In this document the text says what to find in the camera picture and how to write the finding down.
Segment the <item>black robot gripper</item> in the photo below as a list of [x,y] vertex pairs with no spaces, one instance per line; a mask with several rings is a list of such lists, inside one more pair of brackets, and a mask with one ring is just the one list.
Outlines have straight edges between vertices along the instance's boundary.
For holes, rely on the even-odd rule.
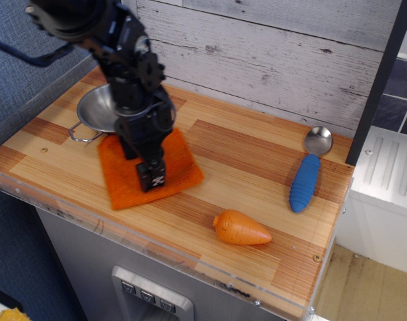
[[163,140],[172,132],[176,110],[168,97],[153,96],[147,107],[139,111],[125,107],[115,110],[116,133],[126,159],[140,158],[136,165],[143,192],[164,186],[166,167],[163,161]]

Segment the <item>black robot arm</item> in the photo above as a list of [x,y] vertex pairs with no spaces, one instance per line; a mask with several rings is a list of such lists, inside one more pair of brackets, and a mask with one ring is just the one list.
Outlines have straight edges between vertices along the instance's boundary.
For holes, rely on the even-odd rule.
[[172,132],[176,110],[162,87],[164,66],[140,20],[121,1],[30,1],[27,12],[49,35],[96,59],[115,103],[125,155],[141,159],[136,166],[141,189],[162,186],[162,142]]

